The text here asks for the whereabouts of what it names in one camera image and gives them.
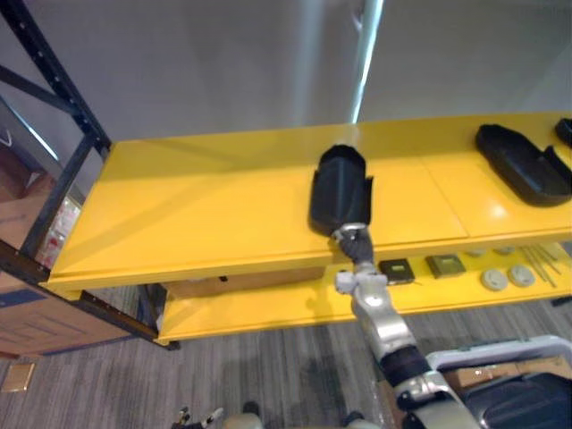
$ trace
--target silver robot arm segment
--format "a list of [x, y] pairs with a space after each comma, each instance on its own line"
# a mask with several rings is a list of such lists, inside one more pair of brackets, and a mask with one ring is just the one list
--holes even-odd
[[353, 273], [337, 273], [336, 290], [351, 295], [351, 309], [375, 361], [393, 388], [398, 406], [409, 413], [405, 427], [478, 429], [442, 374], [432, 370], [419, 352], [413, 334], [393, 308], [387, 277], [375, 268], [367, 226], [346, 223], [332, 236], [354, 264]]

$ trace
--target floor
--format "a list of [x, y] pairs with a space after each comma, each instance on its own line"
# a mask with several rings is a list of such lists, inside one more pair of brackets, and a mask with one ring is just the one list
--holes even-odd
[[[429, 353], [476, 341], [551, 333], [570, 340], [572, 304], [548, 301], [408, 316]], [[0, 427], [169, 428], [189, 405], [199, 419], [216, 407], [261, 404], [268, 429], [337, 425], [352, 409], [389, 427], [387, 398], [354, 323], [185, 341], [165, 351], [142, 340], [38, 361], [29, 390], [0, 393]], [[0, 379], [8, 363], [0, 362]]]

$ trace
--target round white object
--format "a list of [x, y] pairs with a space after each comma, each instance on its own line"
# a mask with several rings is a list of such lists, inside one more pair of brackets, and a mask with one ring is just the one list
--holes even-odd
[[510, 255], [514, 253], [515, 250], [514, 246], [505, 246], [504, 248], [496, 248], [494, 251], [499, 255]]
[[486, 270], [481, 274], [481, 282], [486, 289], [498, 292], [509, 286], [509, 279], [499, 270]]
[[481, 257], [486, 253], [486, 248], [474, 248], [473, 250], [468, 250], [467, 254], [470, 257]]
[[514, 265], [509, 269], [509, 278], [517, 286], [527, 288], [534, 284], [534, 274], [524, 265]]

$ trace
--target white wall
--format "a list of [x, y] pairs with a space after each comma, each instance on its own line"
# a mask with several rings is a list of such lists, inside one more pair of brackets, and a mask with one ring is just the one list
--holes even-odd
[[[117, 140], [343, 122], [358, 1], [35, 0], [29, 7]], [[568, 0], [386, 0], [360, 119], [570, 109], [571, 7]], [[0, 63], [42, 81], [3, 21]], [[80, 135], [71, 121], [3, 84], [0, 94], [69, 156]], [[91, 159], [83, 189], [98, 169]]]

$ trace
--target shelf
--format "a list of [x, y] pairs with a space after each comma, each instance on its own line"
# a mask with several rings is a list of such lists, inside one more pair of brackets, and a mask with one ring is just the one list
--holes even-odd
[[[570, 295], [572, 261], [561, 246], [544, 247], [559, 259], [555, 266], [562, 275], [545, 266], [557, 288], [543, 282], [538, 275], [529, 288], [510, 283], [507, 289], [493, 292], [480, 283], [485, 269], [506, 272], [515, 264], [527, 265], [519, 250], [509, 256], [499, 256], [492, 250], [477, 258], [461, 254], [459, 257], [467, 272], [440, 280], [433, 278], [422, 257], [412, 257], [409, 263], [416, 283], [390, 286], [393, 305], [401, 314], [408, 315]], [[350, 297], [337, 293], [333, 287], [333, 277], [340, 269], [350, 269], [350, 265], [330, 265], [324, 278], [317, 281], [205, 298], [169, 296], [158, 341], [166, 343], [215, 334], [352, 320]]]
[[572, 237], [572, 204], [523, 203], [475, 150], [482, 123], [553, 144], [570, 114], [501, 114], [124, 141], [114, 145], [48, 287], [72, 290], [342, 262], [307, 225], [320, 155], [356, 132], [374, 176], [378, 258]]

